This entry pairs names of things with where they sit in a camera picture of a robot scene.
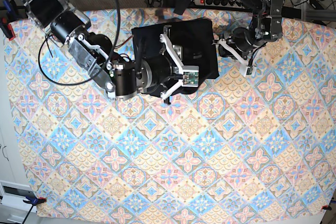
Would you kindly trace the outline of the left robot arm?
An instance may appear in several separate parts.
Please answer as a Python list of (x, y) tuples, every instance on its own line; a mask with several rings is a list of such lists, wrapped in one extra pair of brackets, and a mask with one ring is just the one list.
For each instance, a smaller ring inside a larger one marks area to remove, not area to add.
[(248, 28), (238, 27), (217, 41), (219, 55), (252, 67), (257, 50), (282, 37), (284, 0), (240, 0), (253, 11)]

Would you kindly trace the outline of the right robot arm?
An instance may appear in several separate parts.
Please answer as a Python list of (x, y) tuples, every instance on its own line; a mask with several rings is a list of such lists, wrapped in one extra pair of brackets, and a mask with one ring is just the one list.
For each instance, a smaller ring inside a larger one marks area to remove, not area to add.
[(91, 21), (69, 0), (22, 0), (27, 16), (47, 38), (66, 46), (76, 63), (108, 98), (128, 100), (148, 94), (164, 101), (186, 89), (182, 45), (172, 24), (137, 27), (134, 60), (117, 53), (116, 40), (89, 31)]

